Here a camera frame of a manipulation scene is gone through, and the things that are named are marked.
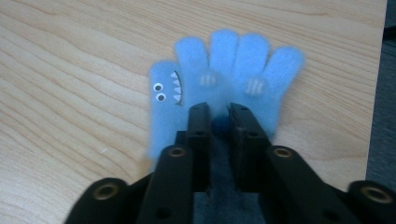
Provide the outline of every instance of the googly eye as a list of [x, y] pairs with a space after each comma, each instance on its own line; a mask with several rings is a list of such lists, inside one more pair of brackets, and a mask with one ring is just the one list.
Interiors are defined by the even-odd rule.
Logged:
[[163, 93], [158, 93], [155, 98], [157, 99], [157, 101], [162, 102], [166, 99], [166, 95]]
[[155, 91], [161, 91], [163, 89], [163, 84], [155, 83], [154, 86], [152, 86], [152, 89], [154, 89]]

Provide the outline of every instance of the table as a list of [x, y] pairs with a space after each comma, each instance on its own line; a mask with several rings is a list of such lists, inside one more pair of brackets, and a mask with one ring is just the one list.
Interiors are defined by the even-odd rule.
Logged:
[[91, 182], [148, 173], [150, 66], [219, 28], [294, 45], [275, 144], [327, 183], [363, 179], [386, 0], [2, 0], [0, 219], [59, 223]]

